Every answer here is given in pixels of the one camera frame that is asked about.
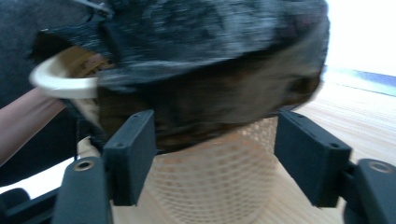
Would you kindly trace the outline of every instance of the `black fabric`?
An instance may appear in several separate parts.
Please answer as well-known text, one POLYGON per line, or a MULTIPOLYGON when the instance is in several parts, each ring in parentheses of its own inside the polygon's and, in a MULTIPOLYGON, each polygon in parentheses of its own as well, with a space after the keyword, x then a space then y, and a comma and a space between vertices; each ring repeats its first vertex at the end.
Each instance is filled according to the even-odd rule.
POLYGON ((157 147, 181 150, 300 105, 318 86, 324 0, 109 2, 112 20, 48 29, 32 53, 45 58, 54 51, 46 40, 63 40, 114 62, 96 74, 108 137, 153 109, 157 147))
MULTIPOLYGON (((28 76, 35 64, 27 56, 36 33, 50 27, 82 24, 88 12, 87 8, 72 1, 0 1, 0 108, 33 88, 28 76)), ((0 167, 0 186, 71 158, 75 150, 76 119, 64 110, 0 167)))

